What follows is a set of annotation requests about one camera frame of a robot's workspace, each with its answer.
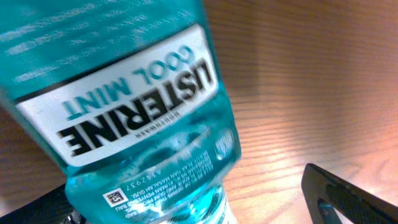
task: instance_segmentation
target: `wood grain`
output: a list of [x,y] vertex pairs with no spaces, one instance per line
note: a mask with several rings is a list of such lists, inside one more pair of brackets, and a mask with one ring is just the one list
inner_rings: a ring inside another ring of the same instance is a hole
[[[239,223],[310,223],[308,162],[398,205],[398,2],[205,4],[243,147],[225,180]],[[64,177],[0,116],[2,215]]]

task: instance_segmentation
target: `white label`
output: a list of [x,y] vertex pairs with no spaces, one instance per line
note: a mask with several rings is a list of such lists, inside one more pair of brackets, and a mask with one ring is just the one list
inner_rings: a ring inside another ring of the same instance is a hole
[[83,166],[152,136],[218,91],[204,29],[159,44],[17,105],[62,159]]
[[226,208],[224,213],[224,220],[220,224],[237,224],[236,218],[232,213],[231,207],[229,207],[228,201],[226,202]]

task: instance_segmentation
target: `qr code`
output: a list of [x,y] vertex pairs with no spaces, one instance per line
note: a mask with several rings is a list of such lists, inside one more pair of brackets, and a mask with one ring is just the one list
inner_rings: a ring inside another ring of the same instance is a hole
[[115,207],[124,202],[128,202],[128,199],[121,188],[103,194],[103,197],[111,207]]

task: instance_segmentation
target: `mouthwash bottle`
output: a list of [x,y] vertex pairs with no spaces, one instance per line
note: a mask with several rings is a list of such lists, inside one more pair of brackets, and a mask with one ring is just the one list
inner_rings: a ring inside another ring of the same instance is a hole
[[199,0],[4,0],[2,104],[91,223],[235,223],[240,158]]

